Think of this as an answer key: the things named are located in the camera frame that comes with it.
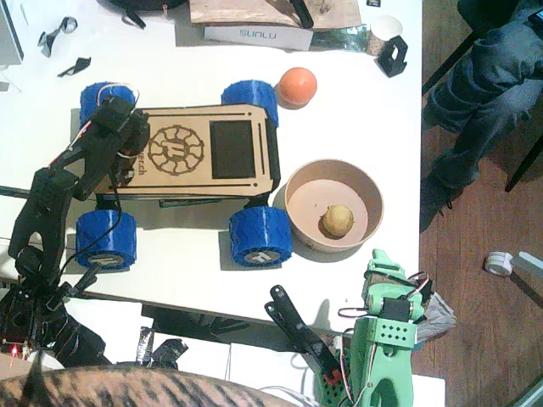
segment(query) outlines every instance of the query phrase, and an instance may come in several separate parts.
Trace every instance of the black wire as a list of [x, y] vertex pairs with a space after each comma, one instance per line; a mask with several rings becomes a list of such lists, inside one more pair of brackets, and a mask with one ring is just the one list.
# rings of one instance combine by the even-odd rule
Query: black wire
[[341, 407], [341, 406], [343, 405], [343, 403], [345, 402], [346, 399], [348, 399], [347, 396], [345, 396], [345, 397], [343, 398], [343, 400], [341, 400], [341, 402], [338, 404], [338, 407]]
[[105, 231], [98, 239], [96, 239], [94, 242], [89, 243], [87, 246], [85, 246], [84, 248], [82, 248], [78, 252], [73, 253], [66, 260], [66, 262], [64, 263], [64, 265], [60, 269], [59, 276], [62, 276], [62, 273], [64, 272], [64, 269], [69, 264], [69, 262], [71, 262], [71, 260], [73, 260], [75, 257], [85, 253], [89, 248], [91, 248], [96, 243], [98, 243], [100, 240], [102, 240], [104, 237], [106, 237], [108, 235], [108, 233], [113, 231], [120, 224], [120, 218], [122, 216], [122, 208], [120, 207], [120, 198], [119, 198], [119, 193], [117, 192], [116, 179], [115, 179], [115, 176], [113, 175], [112, 172], [109, 173], [109, 179], [111, 180], [111, 187], [113, 188], [113, 193], [115, 194], [115, 201], [116, 201], [116, 205], [117, 205], [117, 221], [107, 231]]

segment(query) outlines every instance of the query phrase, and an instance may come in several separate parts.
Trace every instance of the blue wheel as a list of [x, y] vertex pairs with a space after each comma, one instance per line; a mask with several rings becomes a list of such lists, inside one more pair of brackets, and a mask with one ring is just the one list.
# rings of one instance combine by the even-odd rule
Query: blue wheel
[[230, 218], [232, 259], [248, 267], [278, 265], [292, 254], [292, 235], [284, 210], [257, 206]]
[[253, 104], [266, 109], [268, 117], [279, 127], [275, 90], [263, 81], [240, 81], [232, 83], [221, 95], [222, 104]]
[[[96, 109], [98, 92], [100, 92], [100, 89], [102, 89], [106, 85], [109, 85], [110, 83], [113, 82], [98, 82], [93, 85], [87, 86], [85, 90], [81, 92], [81, 109], [79, 110], [80, 128], [82, 128], [85, 123], [88, 122], [88, 118], [91, 117], [92, 112], [94, 112], [94, 110]], [[132, 93], [130, 89], [123, 85], [105, 87], [100, 92], [100, 103], [108, 95], [119, 96], [130, 103], [136, 102], [136, 97], [134, 96], [134, 93]]]
[[[117, 221], [116, 210], [94, 210], [82, 215], [76, 223], [76, 251], [98, 239]], [[84, 267], [99, 264], [104, 269], [124, 269], [136, 261], [136, 220], [123, 213], [117, 227], [76, 257]]]

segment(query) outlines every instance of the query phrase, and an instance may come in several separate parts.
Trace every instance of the orange ball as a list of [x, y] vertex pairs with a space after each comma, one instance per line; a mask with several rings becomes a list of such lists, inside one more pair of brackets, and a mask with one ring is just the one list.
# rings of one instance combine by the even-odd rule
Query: orange ball
[[279, 96], [296, 106], [307, 104], [316, 93], [316, 77], [306, 68], [292, 68], [279, 81]]

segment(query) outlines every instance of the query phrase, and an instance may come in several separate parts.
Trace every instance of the person's leg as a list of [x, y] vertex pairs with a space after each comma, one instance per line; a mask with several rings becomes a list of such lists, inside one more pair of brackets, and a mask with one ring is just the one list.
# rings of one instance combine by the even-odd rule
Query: person's leg
[[543, 40], [515, 20], [477, 40], [445, 82], [431, 91], [423, 128], [461, 132], [472, 115], [526, 79], [543, 79]]
[[542, 80], [526, 80], [477, 109], [456, 139], [455, 147], [435, 160], [433, 173], [453, 189], [462, 189], [475, 181], [479, 160], [516, 127], [518, 120], [529, 119], [529, 109], [541, 90]]
[[543, 8], [540, 0], [520, 0], [509, 21], [528, 21], [528, 17]]
[[456, 139], [455, 147], [434, 162], [431, 174], [421, 181], [420, 231], [425, 231], [441, 208], [475, 181], [479, 161], [519, 119], [529, 118], [543, 80], [526, 80], [477, 109]]

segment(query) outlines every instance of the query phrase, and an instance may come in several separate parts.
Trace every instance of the black phone stand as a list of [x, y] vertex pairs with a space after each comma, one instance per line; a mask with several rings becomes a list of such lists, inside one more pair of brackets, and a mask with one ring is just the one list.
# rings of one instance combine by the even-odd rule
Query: black phone stand
[[[392, 54], [394, 53], [395, 49], [398, 50], [398, 54], [396, 55], [396, 58], [393, 58]], [[401, 74], [406, 68], [407, 62], [404, 61], [406, 54], [406, 42], [401, 36], [395, 36], [387, 41], [386, 45], [384, 46], [384, 50], [376, 60], [377, 65], [379, 65], [386, 76], [391, 78], [392, 76]]]

